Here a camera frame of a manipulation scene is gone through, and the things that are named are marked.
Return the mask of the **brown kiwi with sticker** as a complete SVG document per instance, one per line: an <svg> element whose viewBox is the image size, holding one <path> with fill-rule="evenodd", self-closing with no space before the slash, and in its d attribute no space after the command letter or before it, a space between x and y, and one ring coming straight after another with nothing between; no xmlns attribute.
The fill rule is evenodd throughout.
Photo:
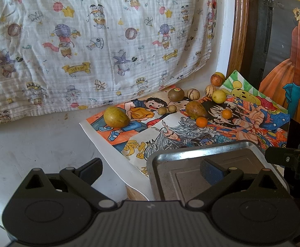
<svg viewBox="0 0 300 247"><path fill-rule="evenodd" d="M179 87L175 87L168 92L167 96L171 102L178 102L184 98L185 92Z"/></svg>

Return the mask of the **Winnie the Pooh drawing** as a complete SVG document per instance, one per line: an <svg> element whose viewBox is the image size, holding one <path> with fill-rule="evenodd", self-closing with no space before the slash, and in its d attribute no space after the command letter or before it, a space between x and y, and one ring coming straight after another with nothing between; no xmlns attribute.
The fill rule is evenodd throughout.
<svg viewBox="0 0 300 247"><path fill-rule="evenodd" d="M272 101L271 98L258 91L244 77L242 77L237 70L234 70L234 72L230 74L230 76L220 88L223 89L223 91L228 95L231 95L238 99L261 105L273 112L279 110L287 114L287 109L278 105L277 103Z"/></svg>

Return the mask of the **colourful anime drawing sheet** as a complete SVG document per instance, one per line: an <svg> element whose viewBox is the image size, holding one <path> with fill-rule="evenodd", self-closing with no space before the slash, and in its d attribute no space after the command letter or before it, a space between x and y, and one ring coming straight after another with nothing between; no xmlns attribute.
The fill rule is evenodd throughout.
<svg viewBox="0 0 300 247"><path fill-rule="evenodd" d="M191 100L185 95L181 101L171 102L167 94L172 88L175 88L175 86L161 90L152 96L118 104L117 107L121 108L130 117L130 124L124 128L108 126L104 121L102 112L87 118L87 121L113 147L121 150L127 139L154 126L170 114L174 114L169 113L169 105L177 106L177 112L175 113L181 113L189 117L185 111L185 106ZM288 114L279 110L273 112L261 105L231 95L227 95L226 101L221 104L214 103L211 98L206 96L200 98L198 102L209 113L207 124L213 126L218 132L218 138L210 144L248 140L262 149L267 149L270 146L284 147L286 145L287 126L290 121ZM158 114L158 108L161 106L167 108L165 115ZM231 119L224 119L221 116L221 112L226 108L233 112Z"/></svg>

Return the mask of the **brown avocado-shaped mango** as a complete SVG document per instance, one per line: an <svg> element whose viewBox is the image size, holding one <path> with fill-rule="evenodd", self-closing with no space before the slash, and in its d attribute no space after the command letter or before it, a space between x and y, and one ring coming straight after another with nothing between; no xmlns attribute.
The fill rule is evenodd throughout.
<svg viewBox="0 0 300 247"><path fill-rule="evenodd" d="M197 119L199 117L208 118L209 113L198 101L190 101L185 106L185 111L189 117Z"/></svg>

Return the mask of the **wooden frame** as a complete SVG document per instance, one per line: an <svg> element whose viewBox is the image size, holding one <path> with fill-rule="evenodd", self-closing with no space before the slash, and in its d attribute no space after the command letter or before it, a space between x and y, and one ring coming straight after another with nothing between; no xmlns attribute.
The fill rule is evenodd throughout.
<svg viewBox="0 0 300 247"><path fill-rule="evenodd" d="M235 70L240 72L242 66L247 37L248 11L249 0L235 0L234 25L227 77Z"/></svg>

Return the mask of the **grey-haired character drawing sheet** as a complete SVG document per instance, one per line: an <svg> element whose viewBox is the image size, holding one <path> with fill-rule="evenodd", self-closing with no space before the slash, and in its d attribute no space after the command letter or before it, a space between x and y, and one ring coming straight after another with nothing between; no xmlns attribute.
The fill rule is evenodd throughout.
<svg viewBox="0 0 300 247"><path fill-rule="evenodd" d="M170 114L154 126L130 137L121 150L113 147L88 121L83 121L81 127L119 178L145 200L153 200L147 165L152 154L206 146L218 138L213 126L200 128L194 120L181 113Z"/></svg>

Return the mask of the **small brown longan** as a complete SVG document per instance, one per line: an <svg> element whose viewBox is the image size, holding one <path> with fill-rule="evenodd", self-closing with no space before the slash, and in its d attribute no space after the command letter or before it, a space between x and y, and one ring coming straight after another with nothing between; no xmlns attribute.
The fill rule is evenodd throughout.
<svg viewBox="0 0 300 247"><path fill-rule="evenodd" d="M165 115L167 113L167 108L164 106L161 106L158 108L158 114L159 115Z"/></svg>
<svg viewBox="0 0 300 247"><path fill-rule="evenodd" d="M176 105L169 105L168 111L169 111L169 113L177 112L177 106Z"/></svg>

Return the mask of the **silver metal tray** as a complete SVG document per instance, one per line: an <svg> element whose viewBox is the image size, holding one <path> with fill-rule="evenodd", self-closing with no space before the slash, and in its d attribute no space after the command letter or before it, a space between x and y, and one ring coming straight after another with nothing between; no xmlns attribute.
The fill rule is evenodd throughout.
<svg viewBox="0 0 300 247"><path fill-rule="evenodd" d="M251 141L236 141L202 147L188 147L158 151L147 160L152 189L150 200L180 200L183 204L208 189L209 184L201 175L200 164L209 158L218 165L237 167L244 173L257 174L269 168L289 190L277 168L268 163L258 145Z"/></svg>

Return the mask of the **small orange tangerine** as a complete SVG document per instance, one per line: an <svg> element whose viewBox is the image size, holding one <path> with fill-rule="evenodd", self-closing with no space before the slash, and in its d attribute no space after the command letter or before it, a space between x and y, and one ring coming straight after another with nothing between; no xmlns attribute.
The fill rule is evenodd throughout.
<svg viewBox="0 0 300 247"><path fill-rule="evenodd" d="M221 116L224 119L231 119L233 116L233 112L229 108L226 108L221 112Z"/></svg>
<svg viewBox="0 0 300 247"><path fill-rule="evenodd" d="M207 126L207 118L205 118L205 117L198 117L196 119L196 125L199 128L205 128Z"/></svg>

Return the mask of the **white cartoon print cloth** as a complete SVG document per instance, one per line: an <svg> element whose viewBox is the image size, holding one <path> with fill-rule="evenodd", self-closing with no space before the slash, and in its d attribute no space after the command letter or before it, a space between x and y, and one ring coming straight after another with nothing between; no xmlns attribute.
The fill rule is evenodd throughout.
<svg viewBox="0 0 300 247"><path fill-rule="evenodd" d="M0 124L118 104L198 71L217 0L0 0Z"/></svg>

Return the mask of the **yellow fruit behind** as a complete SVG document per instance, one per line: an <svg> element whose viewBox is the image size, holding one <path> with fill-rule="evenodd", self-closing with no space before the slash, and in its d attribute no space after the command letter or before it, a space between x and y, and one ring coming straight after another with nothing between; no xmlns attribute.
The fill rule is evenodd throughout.
<svg viewBox="0 0 300 247"><path fill-rule="evenodd" d="M221 72L215 72L214 73L215 75L218 75L218 76L220 76L223 80L225 80L225 76L224 76L224 74L222 74Z"/></svg>

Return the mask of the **striped pepino melon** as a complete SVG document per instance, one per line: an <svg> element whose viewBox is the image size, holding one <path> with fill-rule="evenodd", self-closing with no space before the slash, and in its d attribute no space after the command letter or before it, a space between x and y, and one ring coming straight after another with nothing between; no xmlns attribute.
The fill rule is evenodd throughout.
<svg viewBox="0 0 300 247"><path fill-rule="evenodd" d="M200 92L195 88L191 88L187 92L187 97L190 100L198 100L200 98Z"/></svg>
<svg viewBox="0 0 300 247"><path fill-rule="evenodd" d="M208 85L205 90L205 96L208 98L212 98L213 93L216 91L216 87L214 85Z"/></svg>

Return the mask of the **reddish brown round fruit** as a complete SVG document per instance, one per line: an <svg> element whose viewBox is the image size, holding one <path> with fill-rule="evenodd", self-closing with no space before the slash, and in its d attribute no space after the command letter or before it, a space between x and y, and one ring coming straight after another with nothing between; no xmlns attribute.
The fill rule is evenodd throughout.
<svg viewBox="0 0 300 247"><path fill-rule="evenodd" d="M212 74L210 78L211 85L216 87L222 86L224 81L225 81L225 77L221 76L221 74Z"/></svg>

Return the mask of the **yellow-green mango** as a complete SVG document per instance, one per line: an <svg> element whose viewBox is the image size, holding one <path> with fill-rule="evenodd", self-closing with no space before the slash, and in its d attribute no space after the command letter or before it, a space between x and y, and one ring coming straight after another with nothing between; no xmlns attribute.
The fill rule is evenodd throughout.
<svg viewBox="0 0 300 247"><path fill-rule="evenodd" d="M126 113L118 107L108 107L103 114L105 123L113 128L124 128L130 124Z"/></svg>

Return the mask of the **princess painting orange dress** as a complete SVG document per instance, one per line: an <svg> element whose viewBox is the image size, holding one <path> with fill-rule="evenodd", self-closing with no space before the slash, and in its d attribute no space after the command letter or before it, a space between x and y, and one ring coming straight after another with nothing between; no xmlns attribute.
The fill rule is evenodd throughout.
<svg viewBox="0 0 300 247"><path fill-rule="evenodd" d="M260 92L300 123L300 0L273 0L271 37Z"/></svg>

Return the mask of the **yellow lemon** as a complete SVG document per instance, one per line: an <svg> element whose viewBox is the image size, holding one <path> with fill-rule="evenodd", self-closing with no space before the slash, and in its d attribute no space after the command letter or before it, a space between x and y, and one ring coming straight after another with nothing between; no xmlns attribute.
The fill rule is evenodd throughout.
<svg viewBox="0 0 300 247"><path fill-rule="evenodd" d="M221 104L226 101L227 95L223 90L216 90L213 92L211 98L212 98L213 102L215 102L217 104Z"/></svg>

